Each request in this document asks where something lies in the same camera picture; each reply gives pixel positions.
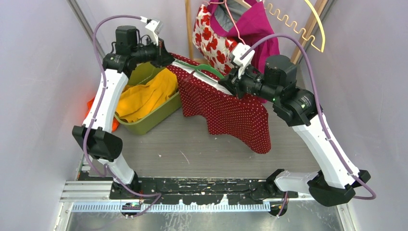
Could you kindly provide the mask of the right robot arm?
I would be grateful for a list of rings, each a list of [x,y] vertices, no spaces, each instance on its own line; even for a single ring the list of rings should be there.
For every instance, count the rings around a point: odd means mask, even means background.
[[[239,57],[232,64],[219,84],[239,99],[251,94],[271,102],[274,113],[300,136],[320,167],[310,173],[276,170],[267,178],[268,194],[278,198],[288,191],[307,193],[326,207],[355,198],[355,188],[367,183],[370,174],[352,165],[341,150],[315,94],[297,87],[296,65],[284,55],[268,57],[263,72]]]

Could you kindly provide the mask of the yellow pleated skirt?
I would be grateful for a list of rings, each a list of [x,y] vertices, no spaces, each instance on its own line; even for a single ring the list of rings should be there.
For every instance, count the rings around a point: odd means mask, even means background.
[[[119,119],[136,122],[168,101],[178,89],[177,76],[167,68],[146,84],[127,85],[116,108]]]

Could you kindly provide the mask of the green plastic hanger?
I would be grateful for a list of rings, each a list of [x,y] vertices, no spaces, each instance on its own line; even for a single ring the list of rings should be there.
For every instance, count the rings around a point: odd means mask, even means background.
[[[192,64],[186,63],[184,61],[178,60],[178,59],[176,59],[173,63],[177,63],[177,64],[180,64],[182,66],[191,68],[196,72],[207,71],[207,72],[217,76],[219,79],[224,78],[223,74],[221,74],[218,70],[216,70],[215,68],[213,68],[213,67],[211,67],[210,65],[207,65],[207,64],[192,65]]]

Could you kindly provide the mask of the dark red polka-dot skirt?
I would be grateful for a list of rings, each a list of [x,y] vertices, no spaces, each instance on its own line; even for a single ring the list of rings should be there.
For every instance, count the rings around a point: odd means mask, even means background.
[[[198,62],[173,54],[175,59],[192,65]],[[167,68],[176,74],[185,117],[202,116],[211,135],[231,135],[257,154],[271,150],[268,111],[251,95],[238,99],[218,84],[219,78],[207,71],[172,63]]]

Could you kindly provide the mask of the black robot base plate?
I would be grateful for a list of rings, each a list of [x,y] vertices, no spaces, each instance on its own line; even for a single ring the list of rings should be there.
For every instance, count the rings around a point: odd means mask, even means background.
[[[161,197],[158,204],[218,205],[223,198],[228,205],[259,205],[269,199],[281,200],[284,193],[274,189],[265,179],[217,178],[139,178],[134,187],[139,198],[149,204]]]

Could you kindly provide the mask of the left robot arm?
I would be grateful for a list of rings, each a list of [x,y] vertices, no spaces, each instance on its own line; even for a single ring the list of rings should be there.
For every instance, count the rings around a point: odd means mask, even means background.
[[[111,198],[133,199],[140,195],[137,173],[130,168],[122,155],[123,141],[112,134],[112,123],[120,95],[137,65],[150,62],[155,67],[166,67],[174,57],[158,37],[160,25],[151,21],[146,25],[146,44],[142,44],[139,30],[134,26],[119,26],[115,31],[113,49],[100,61],[101,80],[93,105],[81,126],[74,126],[72,134],[81,146],[89,166],[99,161],[104,177],[110,173],[114,179]]]

